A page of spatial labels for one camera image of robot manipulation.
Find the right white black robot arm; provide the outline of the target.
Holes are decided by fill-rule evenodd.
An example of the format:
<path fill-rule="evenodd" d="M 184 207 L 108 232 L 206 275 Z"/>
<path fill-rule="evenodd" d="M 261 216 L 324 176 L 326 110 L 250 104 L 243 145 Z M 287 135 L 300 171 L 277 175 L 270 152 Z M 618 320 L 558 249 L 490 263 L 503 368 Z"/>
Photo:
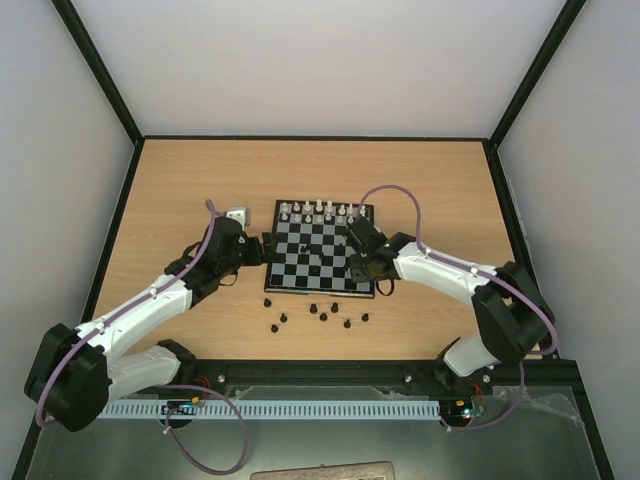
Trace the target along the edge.
<path fill-rule="evenodd" d="M 478 265 L 431 249 L 417 238 L 397 233 L 388 238 L 376 228 L 347 229 L 351 276 L 379 283 L 413 282 L 438 290 L 473 310 L 477 332 L 454 340 L 438 355 L 431 377 L 453 393 L 473 374 L 496 364 L 517 364 L 545 338 L 558 346 L 553 314 L 527 271 L 514 262 Z"/>

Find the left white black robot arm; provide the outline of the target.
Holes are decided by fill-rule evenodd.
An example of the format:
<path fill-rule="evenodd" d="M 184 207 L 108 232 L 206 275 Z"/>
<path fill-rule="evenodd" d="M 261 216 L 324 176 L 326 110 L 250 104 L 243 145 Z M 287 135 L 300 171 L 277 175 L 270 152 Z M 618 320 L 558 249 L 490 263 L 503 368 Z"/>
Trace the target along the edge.
<path fill-rule="evenodd" d="M 44 335 L 24 387 L 39 426 L 56 420 L 71 432 L 93 422 L 107 404 L 141 390 L 183 388 L 195 356 L 174 340 L 131 355 L 129 349 L 167 320 L 194 308 L 243 266 L 266 263 L 273 236 L 250 237 L 240 221 L 218 217 L 149 287 L 106 315 Z"/>

